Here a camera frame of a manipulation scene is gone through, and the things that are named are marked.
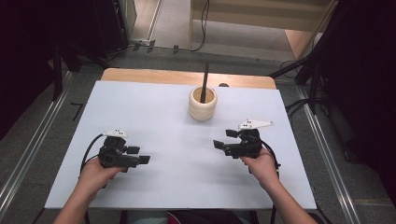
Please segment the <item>finger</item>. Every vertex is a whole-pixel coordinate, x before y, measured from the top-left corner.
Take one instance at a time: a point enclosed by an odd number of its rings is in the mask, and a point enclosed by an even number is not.
[[[249,165],[250,162],[253,160],[250,157],[240,157],[240,159],[242,160],[242,162],[246,165]]]
[[[105,172],[108,177],[111,177],[111,176],[115,176],[116,174],[123,171],[124,169],[125,169],[125,167],[111,167],[111,168],[106,168]]]

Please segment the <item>white table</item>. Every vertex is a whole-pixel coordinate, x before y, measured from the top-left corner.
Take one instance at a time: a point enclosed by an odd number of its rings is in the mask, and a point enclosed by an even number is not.
[[[91,207],[116,209],[267,209],[269,196],[240,161],[214,149],[213,140],[239,143],[225,135],[245,119],[271,120],[259,129],[275,151],[280,179],[305,209],[315,201],[279,91],[215,87],[215,116],[205,122],[187,111],[191,85],[98,81],[45,205],[62,208],[78,181],[79,166],[92,139],[122,128],[128,146],[150,155],[147,165],[130,168],[100,190]],[[98,153],[105,138],[92,147]]]

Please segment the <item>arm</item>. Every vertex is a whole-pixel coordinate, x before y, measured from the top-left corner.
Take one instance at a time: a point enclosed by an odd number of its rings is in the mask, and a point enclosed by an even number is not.
[[[67,200],[55,224],[81,223],[90,202],[109,179],[125,168],[103,168],[99,159],[88,161],[78,179],[77,185]]]
[[[259,180],[260,186],[267,191],[285,223],[317,223],[280,183],[272,155],[266,149],[262,149],[256,159],[241,157],[241,160]]]

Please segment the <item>metal rail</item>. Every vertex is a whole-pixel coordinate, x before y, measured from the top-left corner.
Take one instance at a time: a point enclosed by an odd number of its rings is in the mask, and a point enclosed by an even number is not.
[[[22,180],[26,176],[27,171],[29,170],[30,165],[35,159],[35,155],[37,154],[40,146],[47,135],[48,130],[52,122],[54,121],[56,115],[58,114],[59,109],[64,102],[64,98],[68,92],[70,83],[73,80],[73,74],[71,72],[67,72],[64,76],[64,91],[61,93],[60,97],[57,101],[54,101],[50,104],[49,109],[41,120],[35,134],[30,140],[29,145],[24,150],[20,160],[15,166],[11,176],[8,178],[6,184],[1,188],[0,192],[0,222],[6,214],[6,211],[11,204],[12,199],[17,193],[18,188],[21,185]]]
[[[308,98],[306,92],[303,89],[301,89],[299,86],[297,86],[297,91],[301,99]],[[326,138],[320,127],[318,118],[316,115],[313,115],[313,113],[309,109],[309,105],[304,105],[304,110],[306,116],[308,117],[312,131],[314,132],[314,136],[317,140],[320,154],[329,172],[332,185],[334,186],[335,193],[337,194],[338,197],[338,201],[341,204],[341,207],[344,211],[346,221],[349,224],[355,224],[355,223],[360,224],[361,220],[359,219],[358,212],[356,211],[355,205],[349,195],[349,191],[347,190],[347,186],[332,156],[332,151],[329,145],[327,144]]]

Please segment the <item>person's left hand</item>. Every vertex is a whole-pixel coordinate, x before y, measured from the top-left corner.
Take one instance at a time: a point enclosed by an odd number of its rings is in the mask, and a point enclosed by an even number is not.
[[[123,167],[105,169],[101,166],[99,159],[94,158],[85,164],[79,176],[75,192],[91,202],[95,198],[96,193],[106,185],[107,181],[113,179],[117,173],[124,169]]]

